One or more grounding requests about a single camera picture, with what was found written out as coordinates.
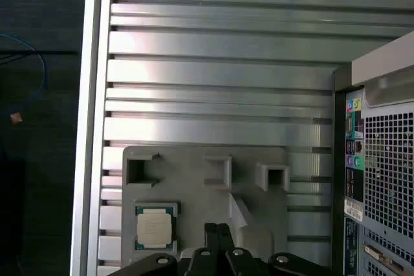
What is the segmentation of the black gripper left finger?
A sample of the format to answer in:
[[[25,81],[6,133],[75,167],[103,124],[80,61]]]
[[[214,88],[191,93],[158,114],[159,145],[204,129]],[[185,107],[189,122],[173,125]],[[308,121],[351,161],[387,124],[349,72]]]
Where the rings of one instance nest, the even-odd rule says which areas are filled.
[[[111,273],[111,275],[219,275],[219,234],[216,224],[204,225],[204,247],[191,258],[176,259],[167,253],[155,253]]]

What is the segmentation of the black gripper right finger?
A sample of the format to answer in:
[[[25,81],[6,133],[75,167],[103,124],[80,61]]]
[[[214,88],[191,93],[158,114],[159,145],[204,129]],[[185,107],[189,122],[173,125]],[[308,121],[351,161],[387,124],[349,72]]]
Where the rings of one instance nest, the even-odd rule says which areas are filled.
[[[244,249],[234,245],[230,228],[226,224],[217,225],[219,263],[218,275],[332,275],[325,266],[290,253],[276,253],[265,262],[255,258]]]

